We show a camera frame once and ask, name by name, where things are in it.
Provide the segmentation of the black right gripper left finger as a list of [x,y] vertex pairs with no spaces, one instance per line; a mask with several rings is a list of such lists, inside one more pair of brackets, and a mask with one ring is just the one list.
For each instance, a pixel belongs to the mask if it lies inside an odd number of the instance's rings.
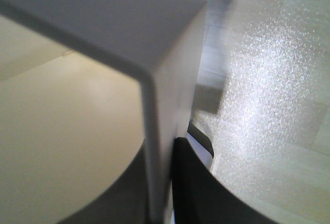
[[60,223],[147,223],[144,146],[105,192]]

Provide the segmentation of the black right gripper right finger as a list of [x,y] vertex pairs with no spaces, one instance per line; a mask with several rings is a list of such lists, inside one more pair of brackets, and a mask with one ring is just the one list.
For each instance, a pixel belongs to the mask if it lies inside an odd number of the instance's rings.
[[183,137],[174,141],[172,189],[176,223],[275,222],[226,189]]

